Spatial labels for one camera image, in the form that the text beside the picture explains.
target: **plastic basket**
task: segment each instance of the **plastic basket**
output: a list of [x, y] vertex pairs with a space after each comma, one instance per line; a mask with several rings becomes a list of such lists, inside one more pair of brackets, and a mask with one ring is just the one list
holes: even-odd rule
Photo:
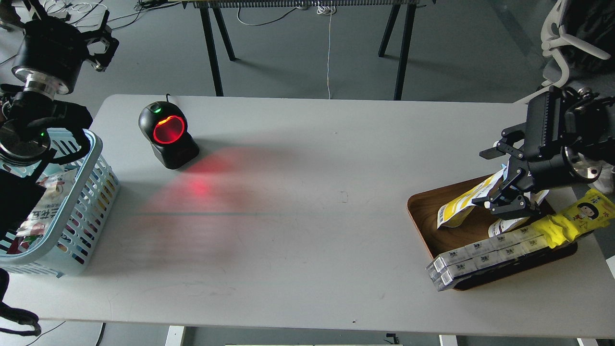
[[[15, 239], [8, 231], [0, 239], [0, 267], [11, 273], [48, 274], [61, 277], [77, 275], [86, 268], [119, 191], [119, 181], [100, 155], [103, 144], [98, 136], [85, 130], [90, 140], [89, 153], [69, 166], [78, 166], [75, 184], [63, 200], [45, 235], [21, 254], [7, 254]], [[77, 151], [70, 132], [50, 130], [49, 137], [57, 155]], [[36, 165], [2, 168], [24, 177]]]

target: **yellow snack package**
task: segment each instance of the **yellow snack package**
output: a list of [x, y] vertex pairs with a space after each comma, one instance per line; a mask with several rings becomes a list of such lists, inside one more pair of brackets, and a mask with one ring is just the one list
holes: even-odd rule
[[461, 196], [440, 207], [438, 210], [437, 228], [440, 228], [440, 226], [451, 228], [458, 227], [463, 220], [466, 219], [468, 214], [470, 214], [472, 209], [474, 209], [472, 200], [474, 198], [484, 197], [488, 195], [491, 190], [496, 188], [502, 179], [505, 169], [506, 168], [502, 168], [500, 171], [493, 174], [491, 177], [488, 177], [485, 181], [476, 185], [471, 190], [466, 191]]
[[549, 247], [572, 242], [580, 235], [609, 225], [615, 217], [615, 204], [598, 190], [585, 196], [555, 215], [548, 215], [531, 224], [541, 232]]

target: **brown tray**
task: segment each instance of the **brown tray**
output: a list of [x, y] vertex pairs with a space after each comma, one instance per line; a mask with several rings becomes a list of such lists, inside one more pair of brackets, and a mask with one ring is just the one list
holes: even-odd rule
[[[487, 229], [498, 218], [491, 215], [488, 210], [482, 207], [475, 207], [459, 227], [442, 227], [442, 229], [436, 229], [437, 213], [440, 207], [470, 190], [488, 177], [489, 176], [486, 175], [484, 177], [466, 180], [465, 182], [418, 193], [410, 197], [408, 200], [408, 213], [417, 231], [419, 231], [423, 243], [425, 247], [427, 247], [432, 259], [443, 252], [457, 249], [458, 247], [489, 237]], [[546, 201], [541, 204], [541, 211], [543, 214], [554, 213], [553, 209]], [[535, 220], [536, 219], [529, 219], [526, 224], [534, 222]], [[490, 283], [524, 270], [570, 256], [574, 254], [576, 250], [577, 244], [573, 243], [553, 250], [539, 251], [537, 254], [526, 256], [523, 260], [513, 262], [496, 270], [471, 276], [458, 283], [454, 289], [463, 291], [481, 284]]]

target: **gray floor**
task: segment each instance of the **gray floor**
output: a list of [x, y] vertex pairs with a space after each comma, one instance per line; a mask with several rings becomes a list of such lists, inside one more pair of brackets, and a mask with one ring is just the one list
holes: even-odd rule
[[[111, 18], [132, 12], [134, 1], [106, 0]], [[402, 100], [513, 102], [542, 81], [539, 30], [553, 0], [424, 0], [416, 13]], [[286, 9], [245, 9], [242, 19], [259, 23]], [[334, 99], [392, 98], [401, 40], [395, 27], [384, 58], [377, 57], [388, 7], [339, 7], [331, 18], [330, 87]], [[96, 23], [96, 10], [80, 24]], [[223, 10], [238, 62], [225, 58], [214, 24], [220, 71], [227, 96], [323, 99], [327, 94], [329, 17], [296, 10], [272, 25], [248, 27]], [[118, 20], [112, 26], [128, 23]], [[21, 36], [0, 31], [0, 62], [17, 51]], [[120, 47], [104, 73], [84, 64], [76, 90], [62, 100], [87, 106], [93, 115], [112, 94], [214, 95], [198, 11], [176, 6], [146, 14], [113, 36]], [[18, 81], [11, 64], [0, 81]], [[126, 114], [135, 118], [138, 115]], [[497, 134], [484, 134], [495, 137]], [[615, 251], [615, 244], [607, 251]], [[43, 330], [59, 323], [45, 321]], [[99, 323], [68, 322], [36, 345], [93, 345]], [[111, 324], [105, 345], [164, 345], [165, 326]], [[399, 334], [404, 345], [437, 345], [434, 335]], [[2, 345], [26, 345], [34, 338], [0, 334]], [[285, 329], [191, 328], [186, 345], [387, 344], [384, 332]], [[460, 345], [574, 345], [571, 339], [460, 337]]]

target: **white table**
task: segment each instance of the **white table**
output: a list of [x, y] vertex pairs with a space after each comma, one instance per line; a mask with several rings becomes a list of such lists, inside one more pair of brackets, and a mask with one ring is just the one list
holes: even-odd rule
[[524, 105], [172, 97], [201, 148], [170, 171], [115, 95], [92, 129], [122, 184], [82, 276], [13, 275], [6, 302], [61, 320], [615, 338], [593, 236], [568, 258], [436, 292], [406, 210], [498, 169], [478, 152]]

